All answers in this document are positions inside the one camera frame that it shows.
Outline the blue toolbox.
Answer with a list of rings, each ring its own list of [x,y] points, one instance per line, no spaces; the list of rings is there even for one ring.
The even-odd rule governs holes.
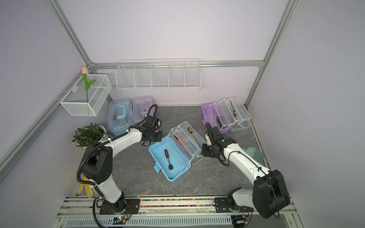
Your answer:
[[[192,129],[194,135],[190,135],[188,127]],[[172,128],[161,142],[149,146],[148,151],[155,161],[155,171],[157,173],[162,172],[169,182],[174,183],[188,173],[192,165],[203,159],[202,145],[204,143],[206,140],[185,121]],[[171,164],[174,167],[172,171],[168,169],[168,161],[164,154],[165,149],[168,150]]]
[[[118,136],[125,133],[132,123],[132,104],[128,99],[122,99],[110,103],[108,130],[111,134]]]

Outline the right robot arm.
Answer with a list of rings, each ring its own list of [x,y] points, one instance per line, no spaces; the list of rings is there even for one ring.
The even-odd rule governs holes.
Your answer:
[[[227,194],[226,207],[231,211],[254,208],[262,217],[280,217],[280,211],[290,205],[284,177],[250,157],[231,137],[221,134],[217,127],[207,124],[207,143],[202,145],[204,157],[215,158],[223,166],[234,164],[250,181],[252,190],[236,188]]]

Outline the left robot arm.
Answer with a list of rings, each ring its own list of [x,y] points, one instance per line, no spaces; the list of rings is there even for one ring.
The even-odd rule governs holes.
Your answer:
[[[159,118],[146,116],[121,135],[102,142],[91,142],[79,164],[77,181],[94,188],[113,213],[122,213],[126,208],[125,195],[112,177],[113,158],[135,143],[141,142],[142,146],[146,146],[146,142],[161,142],[161,126]]]

